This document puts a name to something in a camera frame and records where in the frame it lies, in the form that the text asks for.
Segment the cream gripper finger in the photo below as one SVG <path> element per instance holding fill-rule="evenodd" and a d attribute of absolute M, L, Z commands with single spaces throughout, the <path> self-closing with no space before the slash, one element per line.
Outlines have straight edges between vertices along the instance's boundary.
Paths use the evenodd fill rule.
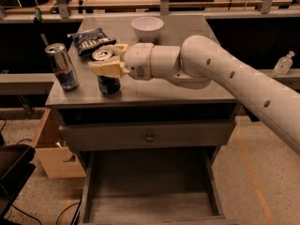
<path fill-rule="evenodd" d="M 127 44 L 114 44 L 114 45 L 107 45 L 107 49 L 112 50 L 112 53 L 120 58 L 123 58 L 126 50 L 128 49 Z"/>
<path fill-rule="evenodd" d="M 109 78 L 122 78 L 130 73 L 125 63 L 119 59 L 114 61 L 89 62 L 88 66 L 94 74 Z"/>

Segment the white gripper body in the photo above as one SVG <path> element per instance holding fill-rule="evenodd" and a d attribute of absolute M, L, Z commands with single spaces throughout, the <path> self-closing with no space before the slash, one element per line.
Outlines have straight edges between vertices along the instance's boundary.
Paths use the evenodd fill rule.
<path fill-rule="evenodd" d="M 145 81 L 152 79 L 150 60 L 153 48 L 153 43 L 136 43 L 127 49 L 124 61 L 131 78 Z"/>

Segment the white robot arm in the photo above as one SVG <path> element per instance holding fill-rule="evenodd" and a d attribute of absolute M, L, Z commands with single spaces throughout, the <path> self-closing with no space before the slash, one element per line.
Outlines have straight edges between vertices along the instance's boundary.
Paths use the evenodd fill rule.
<path fill-rule="evenodd" d="M 299 93 L 241 62 L 214 40 L 195 35 L 180 46 L 136 43 L 106 49 L 115 56 L 91 62 L 94 74 L 110 78 L 129 75 L 145 81 L 157 78 L 191 89 L 215 82 L 300 153 Z"/>

